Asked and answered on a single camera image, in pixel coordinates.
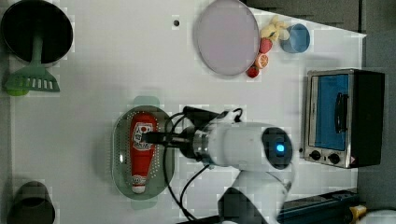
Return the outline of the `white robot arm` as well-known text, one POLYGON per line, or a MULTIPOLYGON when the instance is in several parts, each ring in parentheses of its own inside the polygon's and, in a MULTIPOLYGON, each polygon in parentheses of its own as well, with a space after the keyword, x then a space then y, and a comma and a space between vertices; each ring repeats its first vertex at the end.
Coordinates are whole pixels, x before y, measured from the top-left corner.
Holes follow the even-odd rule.
POLYGON ((186 217, 191 224, 279 224, 277 218, 294 180, 293 148, 288 134, 274 125, 242 121, 243 110, 222 113, 186 106, 178 114, 191 126, 145 133, 146 143, 177 148, 205 168, 239 171, 218 200, 216 218, 186 217))

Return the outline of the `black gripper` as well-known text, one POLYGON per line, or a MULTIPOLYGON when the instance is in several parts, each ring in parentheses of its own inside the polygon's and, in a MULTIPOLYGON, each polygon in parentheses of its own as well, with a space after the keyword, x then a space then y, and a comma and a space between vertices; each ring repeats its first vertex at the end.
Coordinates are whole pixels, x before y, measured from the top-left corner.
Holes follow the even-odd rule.
MULTIPOLYGON (((194 140, 195 134, 197 131, 202 131, 219 114, 191 106, 185 106, 182 114, 192 125, 185 128, 182 133, 171 134, 171 146, 177 147, 186 158, 200 161, 202 156, 197 152, 198 146, 194 140)), ((145 143, 155 145, 167 145, 169 143, 166 133, 143 133, 142 140, 145 143)))

